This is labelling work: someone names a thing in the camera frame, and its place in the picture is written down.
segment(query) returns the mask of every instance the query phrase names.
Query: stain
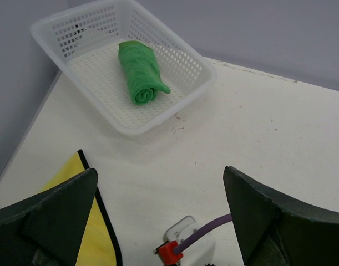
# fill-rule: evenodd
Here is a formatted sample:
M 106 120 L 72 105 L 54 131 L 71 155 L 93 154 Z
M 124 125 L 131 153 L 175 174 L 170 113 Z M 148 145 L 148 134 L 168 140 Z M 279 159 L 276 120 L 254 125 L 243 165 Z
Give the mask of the stain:
M 255 72 L 253 72 L 253 71 L 251 71 L 251 70 L 247 70 L 247 69 L 242 69 L 242 71 L 248 72 L 248 73 L 252 73 L 252 74 L 256 74 Z
M 177 130 L 181 130 L 181 129 L 184 129 L 184 127 L 180 127 L 180 128 L 178 128 L 178 129 L 176 129 L 176 130 L 174 130 L 174 127 L 172 128 L 172 131 L 173 131 L 173 135 L 175 136 L 175 133 L 177 132 Z

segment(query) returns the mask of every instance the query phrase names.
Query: green towel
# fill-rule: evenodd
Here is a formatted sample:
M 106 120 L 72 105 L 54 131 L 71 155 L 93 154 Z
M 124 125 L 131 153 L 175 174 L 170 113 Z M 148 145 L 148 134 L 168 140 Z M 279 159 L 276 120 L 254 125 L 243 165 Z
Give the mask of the green towel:
M 119 61 L 135 105 L 153 101 L 158 91 L 170 94 L 169 87 L 160 78 L 159 66 L 151 48 L 136 40 L 120 43 Z

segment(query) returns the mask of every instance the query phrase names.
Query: black trim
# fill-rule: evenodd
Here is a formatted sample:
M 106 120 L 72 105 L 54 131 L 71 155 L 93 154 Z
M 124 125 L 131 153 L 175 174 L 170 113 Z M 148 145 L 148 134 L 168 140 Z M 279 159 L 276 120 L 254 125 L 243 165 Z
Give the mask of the black trim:
M 116 265 L 122 266 L 123 265 L 123 257 L 122 257 L 122 254 L 121 254 L 120 245 L 119 245 L 118 239 L 115 235 L 115 231 L 114 231 L 114 228 L 112 226 L 112 223 L 109 219 L 107 209 L 105 208 L 104 202 L 102 200 L 102 196 L 100 195 L 99 188 L 97 188 L 97 191 L 95 193 L 95 199 L 97 200 L 100 212 L 102 213 L 105 225 L 107 226 L 110 238 L 111 238 L 112 243 L 113 243 L 115 256 L 116 256 Z
M 89 164 L 88 164 L 88 162 L 87 162 L 87 159 L 86 159 L 85 156 L 84 156 L 83 150 L 79 150 L 79 151 L 78 151 L 78 155 L 79 155 L 79 158 L 80 158 L 80 160 L 81 160 L 81 162 L 82 162 L 82 165 L 83 165 L 83 167 L 84 167 L 84 170 L 90 168 L 90 166 L 89 166 Z
M 87 159 L 84 156 L 83 150 L 79 150 L 78 155 L 79 155 L 79 158 L 82 162 L 84 169 L 86 170 L 86 169 L 90 168 L 89 164 L 87 162 Z M 123 257 L 122 257 L 122 254 L 121 254 L 120 245 L 119 245 L 118 239 L 116 237 L 112 223 L 109 219 L 107 209 L 104 205 L 104 202 L 103 202 L 103 199 L 102 199 L 102 196 L 100 194 L 98 187 L 97 187 L 97 191 L 95 192 L 95 199 L 97 200 L 97 204 L 98 204 L 100 212 L 103 216 L 104 223 L 107 227 L 108 233 L 110 235 L 110 239 L 111 239 L 113 247 L 114 247 L 115 257 L 116 257 L 116 265 L 117 266 L 123 266 Z

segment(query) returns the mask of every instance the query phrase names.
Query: table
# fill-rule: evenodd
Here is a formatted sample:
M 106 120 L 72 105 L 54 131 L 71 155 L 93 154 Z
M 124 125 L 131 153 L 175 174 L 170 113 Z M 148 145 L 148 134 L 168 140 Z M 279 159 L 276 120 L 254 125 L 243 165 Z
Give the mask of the table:
M 115 132 L 62 75 L 0 180 L 0 208 L 37 193 L 83 149 L 124 265 L 161 265 L 152 251 L 192 215 L 229 213 L 222 174 L 339 212 L 339 92 L 208 59 L 217 83 L 141 137 Z M 232 224 L 212 232 L 216 265 L 242 265 Z

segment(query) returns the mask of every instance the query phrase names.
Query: gray wall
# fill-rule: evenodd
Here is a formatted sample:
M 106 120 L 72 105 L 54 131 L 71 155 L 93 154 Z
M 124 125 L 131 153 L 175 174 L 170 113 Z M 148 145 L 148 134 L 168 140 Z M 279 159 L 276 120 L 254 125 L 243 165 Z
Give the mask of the gray wall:
M 29 28 L 67 6 L 67 0 L 0 0 L 0 175 L 57 72 Z
M 339 0 L 138 0 L 202 55 L 339 90 Z M 29 27 L 89 0 L 0 0 L 0 174 L 57 71 Z
M 339 90 L 339 0 L 137 1 L 204 56 Z

